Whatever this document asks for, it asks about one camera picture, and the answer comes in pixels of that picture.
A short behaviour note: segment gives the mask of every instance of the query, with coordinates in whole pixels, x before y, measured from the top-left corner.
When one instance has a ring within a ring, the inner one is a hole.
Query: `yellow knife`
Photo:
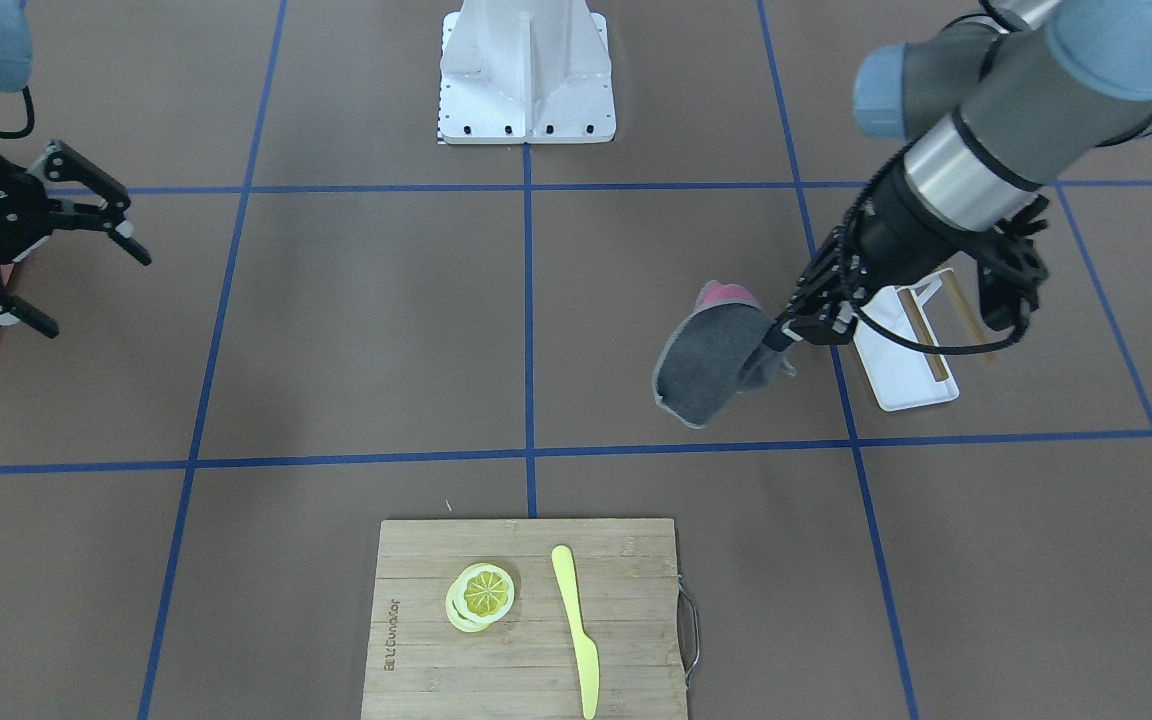
[[[576,589],[576,562],[573,561],[573,548],[559,544],[550,553],[554,564],[554,577],[558,577],[558,591],[563,593],[563,607],[567,609],[567,624],[573,630],[573,646],[576,647],[576,672],[579,674],[581,714],[585,720],[593,720],[598,711],[598,646],[585,635],[584,623],[579,619],[579,591]]]

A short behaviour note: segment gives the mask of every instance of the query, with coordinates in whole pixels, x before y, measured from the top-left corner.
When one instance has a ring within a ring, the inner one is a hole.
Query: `cutting board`
[[[387,520],[380,526],[362,720],[581,720],[579,676],[550,552],[573,548],[598,715],[685,720],[673,520]],[[515,582],[483,632],[445,615],[473,562]]]

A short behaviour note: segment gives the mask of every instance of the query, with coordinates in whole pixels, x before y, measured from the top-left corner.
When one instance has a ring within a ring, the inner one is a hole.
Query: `cutting board handle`
[[[682,666],[687,670],[684,683],[691,688],[691,675],[696,672],[696,666],[700,665],[700,612],[696,609],[696,601],[691,600],[691,594],[687,592],[687,583],[679,575],[679,647],[687,647],[684,643],[684,626],[691,628],[691,649],[695,651],[691,662],[687,659]]]

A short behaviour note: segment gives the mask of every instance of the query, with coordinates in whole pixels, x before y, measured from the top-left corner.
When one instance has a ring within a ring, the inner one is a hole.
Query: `lemon slice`
[[[498,566],[477,562],[468,566],[452,583],[448,597],[452,609],[462,621],[471,626],[490,626],[505,617],[513,607],[513,578]]]
[[[452,583],[452,588],[447,588],[447,602],[445,602],[447,620],[452,623],[453,628],[461,630],[461,632],[483,632],[483,630],[492,626],[492,623],[476,623],[476,621],[462,616],[456,611],[456,605],[452,601],[454,596],[456,596],[456,583]]]

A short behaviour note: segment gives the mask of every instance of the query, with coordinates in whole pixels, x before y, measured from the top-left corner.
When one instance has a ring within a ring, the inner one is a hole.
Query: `white plastic base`
[[[865,314],[885,328],[916,342],[918,338],[914,335],[914,325],[910,324],[905,308],[901,305],[897,295],[899,290],[914,291],[920,319],[931,333],[933,343],[937,342],[937,333],[932,331],[931,323],[927,323],[923,306],[927,305],[927,301],[940,290],[941,274],[946,272],[952,270],[939,270],[909,288],[884,287],[865,305]],[[852,342],[856,353],[861,355],[861,364],[865,366],[869,386],[873,388],[878,406],[888,414],[909,410],[911,407],[935,406],[938,402],[948,402],[958,396],[958,384],[954,381],[954,373],[948,370],[948,364],[945,365],[948,379],[938,381],[932,374],[927,357],[922,353],[908,350],[879,336],[864,323],[856,327]]]
[[[465,0],[444,20],[439,141],[612,141],[607,47],[607,20],[585,0]]]

